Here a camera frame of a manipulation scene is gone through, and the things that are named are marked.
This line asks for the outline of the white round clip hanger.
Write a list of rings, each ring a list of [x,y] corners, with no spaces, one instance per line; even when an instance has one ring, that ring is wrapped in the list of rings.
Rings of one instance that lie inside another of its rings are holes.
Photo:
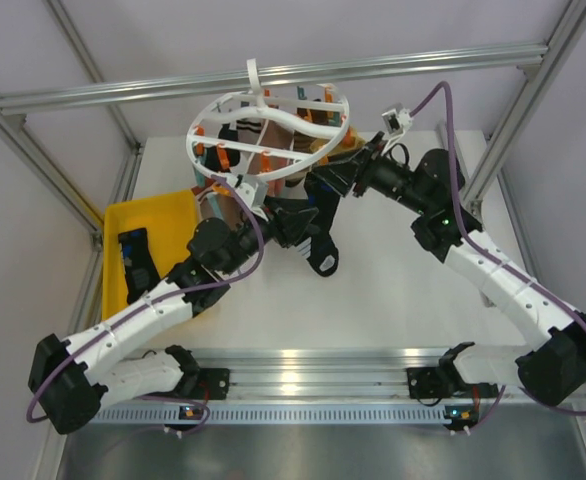
[[[257,78],[257,60],[249,59],[249,87],[215,99],[196,116],[187,129],[187,158],[197,175],[226,181],[238,175],[253,175],[268,184],[328,160],[327,154],[351,127],[351,109],[337,86],[318,84],[320,98],[306,95],[304,86],[294,94],[275,94]],[[221,126],[231,123],[238,131],[237,142],[221,143]],[[292,149],[295,133],[326,139],[317,153]]]

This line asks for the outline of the yellow beige sock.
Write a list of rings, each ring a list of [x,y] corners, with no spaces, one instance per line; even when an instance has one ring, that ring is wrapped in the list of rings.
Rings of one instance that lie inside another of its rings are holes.
[[[326,143],[326,139],[315,139],[310,144],[309,150],[311,153],[317,153],[324,148]],[[355,128],[350,127],[345,137],[327,154],[327,157],[357,151],[365,144],[366,140],[359,135]]]

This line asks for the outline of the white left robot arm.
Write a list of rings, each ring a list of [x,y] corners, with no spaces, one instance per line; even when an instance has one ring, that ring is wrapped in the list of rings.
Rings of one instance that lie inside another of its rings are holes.
[[[50,334],[35,348],[28,378],[33,410],[61,435],[87,425],[103,408],[148,394],[193,394],[199,366],[190,351],[170,346],[155,358],[128,360],[128,355],[164,331],[191,320],[215,305],[231,284],[251,275],[242,267],[259,264],[267,242],[295,245],[318,214],[307,200],[267,197],[262,214],[245,213],[230,227],[207,218],[187,244],[188,257],[157,285],[102,323],[64,339]]]

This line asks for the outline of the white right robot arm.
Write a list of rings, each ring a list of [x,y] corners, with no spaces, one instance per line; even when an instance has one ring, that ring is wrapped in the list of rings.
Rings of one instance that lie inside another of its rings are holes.
[[[416,212],[411,229],[419,245],[484,294],[524,339],[519,346],[464,342],[448,350],[437,367],[443,391],[459,397],[475,384],[511,386],[558,409],[586,383],[586,312],[520,269],[460,206],[463,177],[451,152],[432,149],[410,168],[385,147],[376,135],[313,172],[341,196],[374,190]]]

